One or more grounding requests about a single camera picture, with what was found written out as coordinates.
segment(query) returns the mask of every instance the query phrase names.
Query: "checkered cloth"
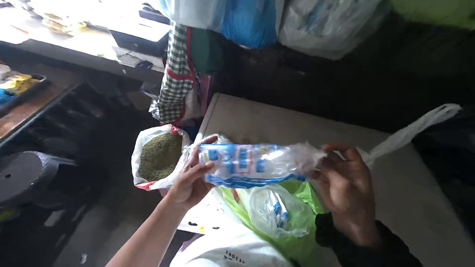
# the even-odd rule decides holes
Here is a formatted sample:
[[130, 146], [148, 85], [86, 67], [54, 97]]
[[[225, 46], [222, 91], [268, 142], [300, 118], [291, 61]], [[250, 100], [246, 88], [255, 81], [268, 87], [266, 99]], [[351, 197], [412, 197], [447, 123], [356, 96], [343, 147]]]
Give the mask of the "checkered cloth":
[[168, 40], [168, 59], [160, 94], [154, 98], [149, 112], [161, 124], [178, 122], [185, 115], [185, 96], [196, 81], [189, 58], [190, 29], [172, 21]]

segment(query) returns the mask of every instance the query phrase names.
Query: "human arm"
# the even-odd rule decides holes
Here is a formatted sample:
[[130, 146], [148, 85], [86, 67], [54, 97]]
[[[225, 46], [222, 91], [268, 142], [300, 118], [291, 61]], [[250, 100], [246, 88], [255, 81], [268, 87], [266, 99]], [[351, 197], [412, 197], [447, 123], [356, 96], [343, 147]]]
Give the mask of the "human arm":
[[[202, 143], [212, 143], [212, 136]], [[151, 215], [120, 248], [106, 267], [157, 267], [185, 213], [198, 204], [213, 187], [203, 175], [214, 166], [198, 164], [195, 149], [166, 196]]]
[[328, 156], [313, 178], [331, 213], [315, 219], [317, 243], [332, 248], [343, 267], [421, 266], [404, 242], [376, 221], [370, 171], [358, 151], [344, 144], [323, 149]]

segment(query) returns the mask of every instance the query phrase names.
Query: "sleeve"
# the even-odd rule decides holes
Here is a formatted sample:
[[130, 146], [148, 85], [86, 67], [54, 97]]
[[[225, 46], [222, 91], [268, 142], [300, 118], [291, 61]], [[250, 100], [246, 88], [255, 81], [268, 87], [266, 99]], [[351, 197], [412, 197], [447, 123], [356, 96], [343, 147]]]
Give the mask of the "sleeve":
[[322, 247], [333, 249], [342, 267], [422, 266], [409, 252], [408, 246], [380, 221], [376, 221], [376, 226], [381, 236], [381, 248], [359, 247], [353, 244], [333, 226], [331, 213], [318, 214], [315, 225], [315, 241]]

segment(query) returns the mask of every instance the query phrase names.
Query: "hand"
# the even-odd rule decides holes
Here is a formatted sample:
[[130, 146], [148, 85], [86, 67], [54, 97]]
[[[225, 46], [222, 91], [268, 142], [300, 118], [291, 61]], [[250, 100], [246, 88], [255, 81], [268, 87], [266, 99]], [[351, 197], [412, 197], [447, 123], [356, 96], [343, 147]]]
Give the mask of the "hand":
[[[332, 211], [335, 228], [358, 246], [378, 247], [375, 201], [370, 170], [355, 148], [327, 144], [328, 156], [315, 172], [319, 191]], [[334, 151], [339, 151], [342, 159]]]
[[[210, 136], [201, 141], [198, 145], [203, 143], [213, 143], [218, 139], [217, 136]], [[187, 212], [193, 206], [198, 204], [214, 185], [203, 180], [203, 176], [213, 169], [214, 163], [207, 162], [205, 164], [198, 164], [198, 154], [200, 150], [198, 146], [193, 149], [191, 156], [186, 162], [183, 169], [180, 171], [177, 180], [173, 183], [167, 195], [168, 201], [177, 204], [181, 211]]]

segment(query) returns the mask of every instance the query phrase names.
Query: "green plastic bag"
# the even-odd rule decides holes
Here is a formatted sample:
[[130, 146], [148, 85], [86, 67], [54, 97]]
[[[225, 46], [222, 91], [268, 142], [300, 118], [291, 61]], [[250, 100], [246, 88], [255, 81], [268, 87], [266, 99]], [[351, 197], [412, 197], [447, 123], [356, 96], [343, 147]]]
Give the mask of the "green plastic bag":
[[279, 183], [290, 194], [301, 199], [302, 205], [308, 204], [308, 207], [303, 207], [307, 212], [292, 212], [289, 213], [289, 225], [290, 230], [294, 228], [305, 227], [308, 229], [308, 234], [303, 237], [295, 236], [270, 236], [259, 231], [252, 223], [249, 213], [244, 207], [243, 203], [235, 200], [232, 189], [219, 187], [223, 193], [223, 198], [226, 203], [231, 207], [234, 213], [262, 239], [269, 242], [291, 262], [296, 261], [301, 266], [314, 266], [319, 256], [319, 246], [315, 242], [315, 216], [316, 214], [323, 213], [323, 209], [315, 195], [310, 184], [306, 181], [298, 181], [295, 179], [287, 180]]

